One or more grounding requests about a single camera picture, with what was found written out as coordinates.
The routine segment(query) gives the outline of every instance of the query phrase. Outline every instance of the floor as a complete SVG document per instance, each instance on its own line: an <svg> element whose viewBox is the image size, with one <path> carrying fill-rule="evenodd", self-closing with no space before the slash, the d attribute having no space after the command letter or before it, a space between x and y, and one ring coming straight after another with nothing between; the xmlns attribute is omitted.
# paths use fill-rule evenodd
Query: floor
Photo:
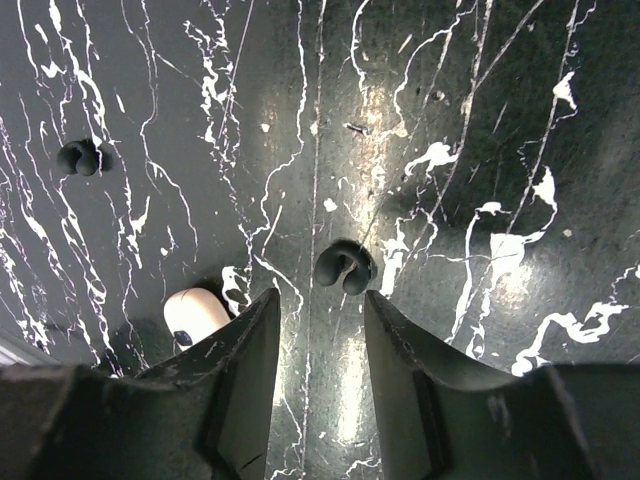
<svg viewBox="0 0 640 480"><path fill-rule="evenodd" d="M65 362L170 356L172 293L275 285L267 478L383 478L363 243L416 323L515 375L640 358L633 0L23 2L0 20L0 318ZM65 176L93 138L104 171Z"/></svg>

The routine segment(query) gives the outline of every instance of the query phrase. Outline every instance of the white streak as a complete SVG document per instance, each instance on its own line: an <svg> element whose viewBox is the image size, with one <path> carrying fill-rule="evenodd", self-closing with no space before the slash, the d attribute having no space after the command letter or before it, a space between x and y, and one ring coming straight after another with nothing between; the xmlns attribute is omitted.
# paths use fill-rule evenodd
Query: white streak
<svg viewBox="0 0 640 480"><path fill-rule="evenodd" d="M40 34L40 36L42 37L42 41L46 44L49 43L49 38L47 37L47 34L44 33L44 30L42 29L42 27L40 26L39 23L36 23L34 28L37 30L37 32Z"/></svg>
<svg viewBox="0 0 640 480"><path fill-rule="evenodd" d="M382 273L382 286L380 293L390 297L395 288L396 275L402 268L402 259L409 247L404 243L405 234L400 230L401 219L396 220L396 238L382 241L382 253L384 256L384 271Z"/></svg>
<svg viewBox="0 0 640 480"><path fill-rule="evenodd" d="M120 111L122 113L125 113L124 103L122 103L122 99L120 98L120 95L118 95L117 93L116 93L116 100L118 101L118 108L120 109Z"/></svg>
<svg viewBox="0 0 640 480"><path fill-rule="evenodd" d="M445 340L447 343L453 342L453 339L458 334L460 327L462 326L462 321L464 320L464 316L467 313L467 309L469 308L470 298L471 298L471 287L473 285L473 278L471 276L471 265L469 264L469 258L471 257L471 235L473 233L473 227L476 222L480 220L481 213L489 213L495 216L497 213L506 213L502 210L502 205L498 202L487 202L482 207L476 208L475 214L469 222L469 226L467 227L467 233L465 234L465 260L464 265L467 271L467 280L462 287L462 293L458 298L458 302L456 303L456 319L451 327L451 335Z"/></svg>
<svg viewBox="0 0 640 480"><path fill-rule="evenodd" d="M353 24L351 25L351 48L349 49L350 55L351 55L351 64L353 65L353 68L358 74L358 77L360 77L360 80L358 81L358 88L360 89L360 92L362 92L362 101L363 101L363 106L365 107L367 106L367 102L368 102L367 88L364 86L366 74L364 73L364 70L362 70L358 66L358 62L356 61L356 50L360 47L360 36L357 33L358 20L360 19L360 16L362 15L364 8L367 6L367 4L370 1L371 0L364 0L358 7L358 10L356 10L356 14L353 17Z"/></svg>
<svg viewBox="0 0 640 480"><path fill-rule="evenodd" d="M407 39L402 43L402 45L398 49L398 53L401 53L402 50L404 50L405 47L409 45L409 42L411 41L412 38L413 38L413 33L410 33L409 35L407 35Z"/></svg>

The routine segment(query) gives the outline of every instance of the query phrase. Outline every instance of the black rubber stopper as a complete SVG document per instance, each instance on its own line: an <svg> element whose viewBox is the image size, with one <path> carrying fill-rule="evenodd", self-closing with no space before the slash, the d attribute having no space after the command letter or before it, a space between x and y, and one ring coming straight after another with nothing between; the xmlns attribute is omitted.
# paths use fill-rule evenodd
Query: black rubber stopper
<svg viewBox="0 0 640 480"><path fill-rule="evenodd" d="M100 167L100 152L91 140L69 142L58 152L56 162L67 175L90 177Z"/></svg>
<svg viewBox="0 0 640 480"><path fill-rule="evenodd" d="M318 257L313 278L323 287L333 285L340 275L347 273L342 289L347 295L359 295L376 276L373 258L367 250L353 240L336 240Z"/></svg>
<svg viewBox="0 0 640 480"><path fill-rule="evenodd" d="M178 345L180 345L181 347L190 347L191 345L193 345L193 340L191 340L189 334L184 330L178 330L177 332L174 332L173 338L176 339L176 342L178 342Z"/></svg>

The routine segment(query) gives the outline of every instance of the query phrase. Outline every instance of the white paint splatter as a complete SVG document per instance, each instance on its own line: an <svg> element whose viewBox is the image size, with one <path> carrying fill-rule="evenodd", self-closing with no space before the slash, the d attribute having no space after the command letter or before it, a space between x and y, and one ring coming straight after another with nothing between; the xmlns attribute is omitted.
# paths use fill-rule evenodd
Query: white paint splatter
<svg viewBox="0 0 640 480"><path fill-rule="evenodd" d="M556 98L561 100L565 100L572 110L577 110L578 106L576 102L573 100L573 94L571 93L571 85L569 85L569 81L573 78L576 72L567 73L558 84L553 87L553 95Z"/></svg>
<svg viewBox="0 0 640 480"><path fill-rule="evenodd" d="M551 325L551 322L555 322L564 328L573 341L578 343L595 343L600 340L600 337L606 335L611 330L609 326L609 319L612 315L619 315L623 310L629 308L629 305L617 305L615 303L601 303L596 302L592 305L589 313L584 318L584 321L580 322L576 319L573 313L560 314L552 313L547 315L538 327L538 333L533 343L529 348L525 348L516 355L516 362L511 366L511 373L518 377L521 377L527 372L533 370L534 365L531 359L535 359L540 366L543 363L548 363L546 360L540 357L540 349L542 348L542 342L547 329ZM587 321L590 319L596 319L598 325L585 328Z"/></svg>
<svg viewBox="0 0 640 480"><path fill-rule="evenodd" d="M240 288L238 279L241 279L247 285L249 282L245 277L240 275L237 270L238 269L232 266L224 267L222 269L222 296L227 301L229 311L234 315L240 315L240 302L229 297L229 292L231 290L237 290L238 292L240 292L244 296L247 305L251 303L249 295L247 293L244 293L242 291L242 288Z"/></svg>
<svg viewBox="0 0 640 480"><path fill-rule="evenodd" d="M325 210L327 210L327 212L333 212L338 208L338 205L336 205L336 202L334 202L332 199L327 198L324 201L324 208Z"/></svg>
<svg viewBox="0 0 640 480"><path fill-rule="evenodd" d="M456 319L453 322L453 326L451 327L451 335L445 340L447 343L453 342L453 339L458 334L460 327L462 326L462 321L467 313L467 309L469 308L469 302L471 301L471 287L473 285L473 278L471 275L471 265L469 264L469 258L471 257L471 234L473 233L473 227L476 222L480 220L481 213L489 213L495 216L498 213L507 213L502 210L502 205L499 202L487 202L482 207L476 208L475 214L469 222L469 226L467 227L467 233L465 234L465 260L464 265L467 271L467 280L464 282L464 286L462 287L462 293L458 298L458 302L456 303Z"/></svg>
<svg viewBox="0 0 640 480"><path fill-rule="evenodd" d="M40 68L49 78L55 78L58 73L62 73L60 67L53 60L51 60L51 64L48 67L46 65L40 65Z"/></svg>
<svg viewBox="0 0 640 480"><path fill-rule="evenodd" d="M396 220L396 238L382 241L382 253L384 258L384 271L382 273L382 287L380 293L385 297L393 294L396 283L396 275L402 268L402 260L409 247L404 243L405 234L400 230L400 219Z"/></svg>
<svg viewBox="0 0 640 480"><path fill-rule="evenodd" d="M451 150L451 147L449 145L445 145L442 142L435 142L431 145L429 145L429 148L427 149L427 152L422 155L419 158L416 158L415 160L409 162L405 167L404 167L404 173L407 177L410 177L413 169L422 164L422 163L426 163L429 162L429 165L427 166L427 177L429 176L429 173L437 166L439 165L446 165L448 163L453 163L456 160L458 160L458 155L450 155L449 151Z"/></svg>

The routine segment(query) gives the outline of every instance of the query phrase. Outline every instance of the black speckled floor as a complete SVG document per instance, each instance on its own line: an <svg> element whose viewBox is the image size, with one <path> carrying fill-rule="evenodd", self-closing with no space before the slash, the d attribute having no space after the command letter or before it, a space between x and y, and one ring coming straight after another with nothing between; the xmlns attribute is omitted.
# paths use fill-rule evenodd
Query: black speckled floor
<svg viewBox="0 0 640 480"><path fill-rule="evenodd" d="M382 478L362 297L494 367L640 355L636 1L16 1L0 15L0 319L133 374L163 301L282 293L267 478ZM368 135L345 124L365 126ZM92 137L111 168L64 177Z"/></svg>

